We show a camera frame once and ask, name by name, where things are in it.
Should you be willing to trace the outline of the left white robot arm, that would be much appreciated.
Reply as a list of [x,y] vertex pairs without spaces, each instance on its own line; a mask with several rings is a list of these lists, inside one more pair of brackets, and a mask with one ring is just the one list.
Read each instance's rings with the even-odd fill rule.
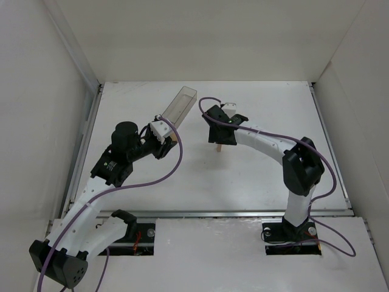
[[44,240],[34,240],[30,245],[29,254],[40,273],[37,291],[42,290],[45,277],[64,290],[73,290],[83,279],[90,260],[116,240],[133,236],[137,218],[124,210],[113,212],[100,228],[92,226],[114,192],[161,183],[177,170],[173,167],[168,174],[151,182],[124,184],[136,161],[149,155],[162,159],[175,145],[183,147],[178,126],[162,116],[156,116],[142,131],[133,122],[115,126],[111,143],[91,170],[79,198],[57,228]]

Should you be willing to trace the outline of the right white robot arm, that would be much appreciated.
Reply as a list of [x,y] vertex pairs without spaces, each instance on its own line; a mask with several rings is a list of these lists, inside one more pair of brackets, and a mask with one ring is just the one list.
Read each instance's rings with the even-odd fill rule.
[[287,207],[282,219],[285,233],[296,237],[308,222],[308,208],[316,185],[324,173],[315,145],[309,138],[287,141],[282,137],[267,136],[247,117],[229,117],[222,106],[214,105],[203,115],[208,123],[209,143],[244,145],[274,159],[282,166],[283,182],[289,191]]

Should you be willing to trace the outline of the clear plastic box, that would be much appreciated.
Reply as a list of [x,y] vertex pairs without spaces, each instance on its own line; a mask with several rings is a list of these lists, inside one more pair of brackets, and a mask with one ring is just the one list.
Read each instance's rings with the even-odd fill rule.
[[197,90],[183,86],[162,113],[162,117],[168,119],[175,128],[179,128],[180,124],[196,103],[197,93]]

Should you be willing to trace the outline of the small light wood cube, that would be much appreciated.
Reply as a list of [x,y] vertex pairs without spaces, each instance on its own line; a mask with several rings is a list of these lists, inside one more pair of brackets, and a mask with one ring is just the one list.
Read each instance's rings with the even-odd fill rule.
[[170,138],[171,138],[171,140],[174,141],[174,142],[177,142],[177,141],[178,141],[178,139],[177,139],[177,137],[176,137],[176,135],[175,135],[174,133],[172,133],[172,134],[170,135]]

